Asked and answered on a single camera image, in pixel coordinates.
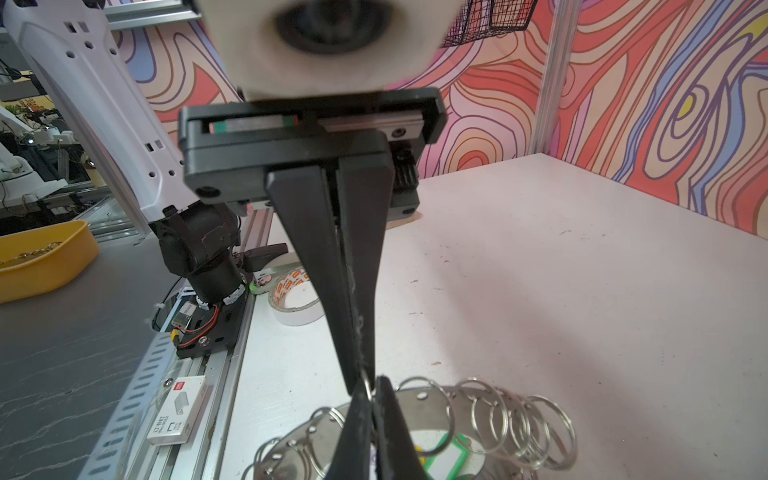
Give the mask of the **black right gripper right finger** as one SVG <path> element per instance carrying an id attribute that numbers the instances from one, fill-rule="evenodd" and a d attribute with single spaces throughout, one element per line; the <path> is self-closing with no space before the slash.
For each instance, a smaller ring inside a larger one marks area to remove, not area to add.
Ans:
<path id="1" fill-rule="evenodd" d="M 427 480 L 419 461 L 392 382 L 380 376 L 375 382 L 373 419 L 376 433 L 376 478 Z"/>

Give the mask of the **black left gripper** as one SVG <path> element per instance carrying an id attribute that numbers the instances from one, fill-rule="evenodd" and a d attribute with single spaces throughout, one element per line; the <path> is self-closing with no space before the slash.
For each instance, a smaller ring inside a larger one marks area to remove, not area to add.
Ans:
<path id="1" fill-rule="evenodd" d="M 435 88 L 194 106 L 179 114 L 184 182 L 202 202 L 264 202 L 268 194 L 322 304 L 349 393 L 359 378 L 376 378 L 375 295 L 387 217 L 415 213 L 418 160 L 446 124 Z M 318 167 L 343 157 L 337 193 L 346 279 Z"/>

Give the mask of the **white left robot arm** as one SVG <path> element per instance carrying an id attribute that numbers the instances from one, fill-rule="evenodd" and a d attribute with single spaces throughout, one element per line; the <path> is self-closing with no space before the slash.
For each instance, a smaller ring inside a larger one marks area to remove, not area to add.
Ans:
<path id="1" fill-rule="evenodd" d="M 171 141 L 121 59 L 99 1 L 5 1 L 4 26 L 54 102 L 102 147 L 167 268 L 213 308 L 180 356 L 225 335 L 243 290 L 238 204 L 278 214 L 324 309 L 348 390 L 375 377 L 374 298 L 388 221 L 418 205 L 415 163 L 447 115 L 425 67 L 459 4 L 198 1 L 240 103 L 186 107 Z"/>

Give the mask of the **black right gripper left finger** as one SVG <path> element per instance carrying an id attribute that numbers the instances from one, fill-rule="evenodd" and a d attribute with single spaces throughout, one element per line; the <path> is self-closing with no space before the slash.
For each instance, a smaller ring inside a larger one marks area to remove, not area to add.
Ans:
<path id="1" fill-rule="evenodd" d="M 372 402 L 366 392 L 354 392 L 333 460 L 325 478 L 368 480 L 373 432 Z"/>

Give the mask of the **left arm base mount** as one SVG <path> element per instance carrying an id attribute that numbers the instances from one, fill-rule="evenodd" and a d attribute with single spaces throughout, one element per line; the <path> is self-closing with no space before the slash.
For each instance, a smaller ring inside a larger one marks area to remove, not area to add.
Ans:
<path id="1" fill-rule="evenodd" d="M 184 287 L 155 304 L 150 326 L 168 335 L 179 359 L 200 358 L 236 345 L 251 304 L 242 293 L 232 304 L 204 306 L 190 287 Z"/>

